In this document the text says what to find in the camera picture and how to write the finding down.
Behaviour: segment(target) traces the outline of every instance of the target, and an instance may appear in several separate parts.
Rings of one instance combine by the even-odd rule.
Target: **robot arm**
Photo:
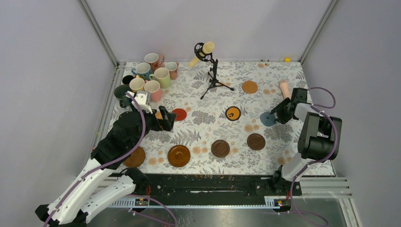
[[[117,169],[124,159],[106,168],[98,169],[82,179],[92,169],[127,154],[138,143],[143,128],[142,121],[140,113],[132,104],[131,108],[132,112],[127,111],[122,113],[118,120],[114,122],[113,128],[98,143],[81,173],[65,192],[53,203],[40,205],[35,210],[40,220],[45,222],[51,216],[48,222],[50,226],[86,226],[86,223],[90,222],[96,214],[108,205],[122,196],[132,193],[144,184],[146,176],[136,168],[133,168],[129,169],[125,176],[120,178],[115,184],[90,197],[98,185]],[[160,106],[159,110],[163,119],[155,117],[156,110],[151,110],[149,113],[143,111],[146,123],[145,135],[150,130],[172,130],[176,115],[169,113],[164,106]],[[68,196],[64,199],[62,205],[57,207],[65,195]]]
[[[271,114],[276,114],[276,121],[285,124],[290,119],[301,120],[304,125],[298,140],[298,153],[288,163],[279,167],[274,173],[276,190],[285,191],[291,181],[297,176],[299,178],[315,164],[309,165],[300,175],[297,175],[308,163],[320,160],[328,156],[334,145],[334,132],[329,121],[318,112],[311,104],[307,103],[307,90],[294,88],[291,99],[286,98],[277,105]],[[337,117],[330,117],[337,128],[338,142],[340,141],[342,120]],[[338,146],[329,160],[335,159],[338,153]]]

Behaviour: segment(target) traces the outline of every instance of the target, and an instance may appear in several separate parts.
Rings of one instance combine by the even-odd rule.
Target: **orange mug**
[[[159,56],[157,53],[148,53],[145,56],[145,61],[150,65],[152,72],[155,72],[155,70],[158,68],[164,67],[164,56]]]
[[[150,100],[157,103],[162,99],[162,89],[160,88],[159,82],[156,80],[146,81],[145,91],[150,93]]]
[[[175,79],[178,76],[178,62],[169,62],[166,64],[166,69],[170,72],[170,79]]]

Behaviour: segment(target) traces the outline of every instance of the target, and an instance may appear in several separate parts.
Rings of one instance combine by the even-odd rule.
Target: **patterned surface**
[[[137,62],[128,62],[125,75],[131,74],[131,68]],[[171,132],[151,131],[141,143],[146,152],[145,162],[139,167],[144,173],[164,174],[272,174],[281,164],[288,162],[296,153],[297,140],[302,129],[302,122],[291,120],[287,124],[264,126],[259,116],[270,111],[283,100],[278,83],[287,79],[290,90],[305,87],[306,81],[298,62],[219,62],[218,79],[235,88],[230,91],[225,87],[210,90],[203,100],[201,95],[209,86],[207,70],[209,63],[200,62],[194,68],[188,68],[188,62],[181,62],[178,78],[171,87],[164,89],[159,103],[152,103],[156,109],[164,105],[168,111],[182,108],[187,111],[184,121],[176,122]],[[254,94],[245,93],[241,85],[247,80],[258,84]],[[229,121],[225,110],[230,106],[241,109],[238,121]],[[122,109],[116,103],[109,130],[118,116],[129,108]],[[247,137],[259,133],[266,139],[266,146],[260,151],[250,149]],[[211,144],[216,140],[225,140],[230,145],[230,153],[223,158],[215,157]],[[191,159],[184,167],[173,167],[167,160],[167,153],[174,145],[185,145],[191,151]],[[330,162],[317,165],[307,175],[333,175]]]

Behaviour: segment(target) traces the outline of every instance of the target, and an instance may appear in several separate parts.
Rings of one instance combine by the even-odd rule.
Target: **tripod stand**
[[[195,49],[195,55],[199,60],[204,61],[204,62],[210,61],[213,64],[213,67],[210,68],[210,72],[213,73],[213,76],[210,74],[210,72],[208,72],[208,75],[210,76],[210,79],[209,79],[210,86],[208,87],[208,89],[206,89],[205,93],[203,93],[203,95],[202,95],[202,97],[200,99],[202,100],[204,98],[204,96],[206,95],[206,93],[210,89],[215,88],[215,87],[227,87],[230,90],[234,91],[234,88],[229,87],[229,86],[227,86],[225,84],[222,84],[222,83],[220,83],[218,81],[218,79],[217,79],[217,64],[218,64],[218,60],[217,59],[216,60],[213,59],[212,53],[206,54],[206,53],[204,53],[202,51],[203,44],[204,43],[198,43],[198,44],[195,45],[195,48],[194,48]]]

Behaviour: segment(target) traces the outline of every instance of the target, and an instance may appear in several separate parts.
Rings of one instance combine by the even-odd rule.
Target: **mug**
[[[131,99],[125,96],[125,92],[131,91],[128,85],[120,85],[114,90],[114,96],[120,102],[120,107],[125,108],[130,105]]]
[[[132,68],[131,72],[134,75],[139,75],[143,79],[149,79],[149,76],[152,73],[150,65],[146,62],[137,65],[136,68]]]
[[[133,75],[128,75],[122,78],[122,84],[129,85],[131,80],[134,79]]]
[[[155,74],[151,74],[149,78],[151,80],[157,80],[161,88],[168,88],[171,84],[170,72],[166,68],[158,68],[155,70]]]
[[[162,99],[162,89],[160,88],[159,82],[155,80],[148,81],[145,84],[145,91],[150,93],[150,100],[152,102],[158,102]]]
[[[166,69],[170,72],[170,79],[176,79],[178,74],[178,62],[169,62],[166,64]]]
[[[144,86],[145,86],[145,81],[141,77],[136,77],[130,82],[130,88],[133,92],[145,90]]]
[[[145,61],[150,64],[152,72],[155,72],[156,69],[163,67],[164,56],[159,56],[157,53],[148,53],[145,56]]]

